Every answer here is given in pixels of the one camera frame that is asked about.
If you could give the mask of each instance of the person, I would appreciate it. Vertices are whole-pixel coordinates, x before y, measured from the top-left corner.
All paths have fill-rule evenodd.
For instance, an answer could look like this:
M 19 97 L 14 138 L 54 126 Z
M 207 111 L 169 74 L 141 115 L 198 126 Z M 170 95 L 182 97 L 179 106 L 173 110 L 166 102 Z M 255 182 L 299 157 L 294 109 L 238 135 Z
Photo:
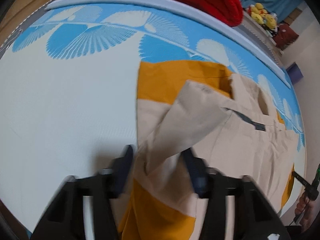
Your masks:
M 297 204 L 296 209 L 294 210 L 295 215 L 301 214 L 304 211 L 304 215 L 300 221 L 302 232 L 305 232 L 313 222 L 314 206 L 315 202 L 309 200 L 309 198 L 306 196 L 306 193 L 304 192 L 302 196 L 299 198 L 299 203 Z

